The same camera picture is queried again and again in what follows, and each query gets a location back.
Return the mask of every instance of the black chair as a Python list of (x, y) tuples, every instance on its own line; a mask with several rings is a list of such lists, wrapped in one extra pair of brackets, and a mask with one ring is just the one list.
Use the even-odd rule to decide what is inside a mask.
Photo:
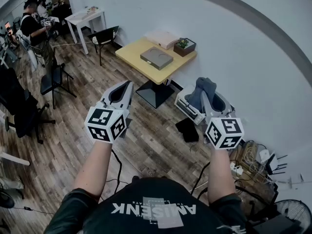
[[(71, 75), (69, 75), (65, 70), (64, 70), (65, 64), (62, 63), (61, 65), (58, 65), (57, 60), (55, 58), (55, 48), (53, 50), (53, 65), (52, 65), (52, 74), (51, 78), (49, 78), (47, 75), (44, 75), (41, 78), (41, 88), (40, 92), (42, 95), (45, 95), (52, 91), (52, 104), (53, 104), (53, 109), (55, 109), (54, 105), (54, 90), (58, 87), (61, 89), (65, 90), (69, 94), (71, 94), (73, 97), (77, 98), (75, 94), (73, 94), (70, 89), (69, 89), (69, 81), (68, 77), (70, 77), (72, 80), (74, 79)], [(62, 86), (63, 84), (63, 76), (62, 74), (65, 73), (67, 76), (67, 89)]]
[(19, 138), (25, 135), (31, 136), (30, 133), (34, 128), (39, 144), (43, 144), (43, 140), (39, 139), (38, 125), (40, 123), (55, 124), (55, 120), (40, 119), (43, 110), (49, 107), (45, 104), (42, 108), (37, 108), (38, 101), (26, 89), (24, 90), (16, 77), (12, 68), (0, 71), (0, 103), (14, 115), (14, 124), (5, 119), (6, 131), (9, 126), (16, 129)]
[(101, 60), (101, 49), (104, 45), (111, 43), (114, 47), (117, 48), (114, 39), (116, 37), (117, 31), (119, 29), (119, 26), (115, 26), (109, 29), (104, 29), (102, 31), (93, 33), (88, 35), (88, 38), (93, 42), (94, 47), (97, 50), (97, 46), (99, 47), (99, 64), (102, 66), (102, 60)]

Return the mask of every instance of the black cloth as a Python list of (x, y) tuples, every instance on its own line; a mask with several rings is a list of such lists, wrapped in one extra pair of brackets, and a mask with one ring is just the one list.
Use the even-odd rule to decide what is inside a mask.
[(232, 234), (245, 228), (240, 203), (234, 194), (208, 207), (177, 182), (142, 178), (100, 204), (83, 189), (71, 191), (44, 233)]
[(178, 131), (183, 134), (185, 142), (197, 142), (199, 140), (199, 136), (194, 126), (194, 123), (191, 121), (190, 118), (186, 118), (178, 122), (175, 126)]
[[(23, 35), (29, 36), (31, 33), (43, 28), (41, 24), (37, 23), (37, 21), (31, 16), (31, 14), (24, 13), (23, 17), (26, 15), (29, 15), (29, 17), (24, 18), (20, 26), (20, 30), (23, 32)], [(32, 46), (36, 46), (46, 40), (47, 40), (46, 33), (42, 33), (36, 37), (30, 37)]]

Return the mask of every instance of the closed gray case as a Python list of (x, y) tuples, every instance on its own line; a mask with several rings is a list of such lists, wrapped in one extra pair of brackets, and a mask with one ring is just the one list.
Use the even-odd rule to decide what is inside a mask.
[(152, 65), (158, 70), (163, 69), (174, 60), (172, 56), (155, 47), (150, 48), (148, 51), (145, 51), (140, 56), (141, 59), (143, 59), (148, 64)]

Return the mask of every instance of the plant pot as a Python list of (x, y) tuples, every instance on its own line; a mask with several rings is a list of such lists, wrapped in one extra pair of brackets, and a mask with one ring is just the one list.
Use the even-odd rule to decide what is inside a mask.
[(184, 57), (186, 55), (188, 55), (189, 53), (191, 53), (192, 51), (195, 50), (196, 47), (196, 43), (193, 42), (192, 40), (186, 38), (189, 42), (193, 43), (190, 46), (187, 46), (185, 49), (182, 49), (181, 47), (179, 47), (176, 43), (174, 45), (174, 52), (176, 52), (178, 55)]

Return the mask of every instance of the wooden floor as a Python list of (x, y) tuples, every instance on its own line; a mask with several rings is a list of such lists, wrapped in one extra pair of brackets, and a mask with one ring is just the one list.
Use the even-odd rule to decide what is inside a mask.
[[(66, 43), (73, 43), (71, 35), (66, 35), (65, 40), (59, 37), (56, 42), (51, 42), (52, 45)], [(116, 58), (116, 49), (112, 46), (103, 49), (100, 66), (92, 44), (88, 44), (90, 53), (87, 56), (80, 44), (56, 47), (58, 62), (64, 62), (65, 70), (75, 79), (70, 81), (70, 86), (77, 98), (62, 90), (55, 93), (56, 109), (50, 107), (43, 117), (55, 119), (57, 123), (41, 126), (39, 131), (43, 145), (37, 143), (35, 133), (32, 137), (17, 138), (13, 131), (6, 132), (5, 127), (0, 125), (0, 145), (6, 148), (7, 153), (31, 162), (28, 167), (3, 159), (0, 165), (0, 176), (20, 176), (25, 184), (25, 199), (15, 197), (15, 207), (27, 206), (55, 213), (64, 196), (70, 192), (75, 176), (92, 148), (83, 124), (90, 106), (95, 105), (107, 88), (120, 81), (133, 81), (135, 90), (147, 81), (135, 69)], [(39, 67), (32, 72), (27, 54), (19, 50), (19, 56), (21, 60), (15, 70), (21, 85), (39, 101), (39, 107), (47, 102), (52, 105), (51, 93), (40, 94), (40, 79), (45, 70)], [(190, 190), (202, 167), (210, 160), (210, 150), (203, 144), (200, 127), (197, 129), (199, 142), (194, 147), (194, 143), (185, 143), (177, 131), (175, 124), (185, 119), (185, 115), (174, 106), (176, 92), (158, 109), (134, 93), (130, 129), (125, 139), (119, 138), (113, 146), (123, 164), (122, 181), (131, 182), (134, 175), (167, 176)], [(7, 113), (3, 106), (0, 109)], [(119, 164), (112, 155), (108, 180), (117, 178), (118, 169)], [(199, 184), (207, 181), (207, 174), (208, 169)], [(106, 183), (102, 194), (104, 199), (114, 193), (116, 184), (115, 180)], [(195, 196), (203, 188), (197, 189)], [(13, 234), (40, 234), (52, 215), (0, 208), (1, 218), (5, 219)]]

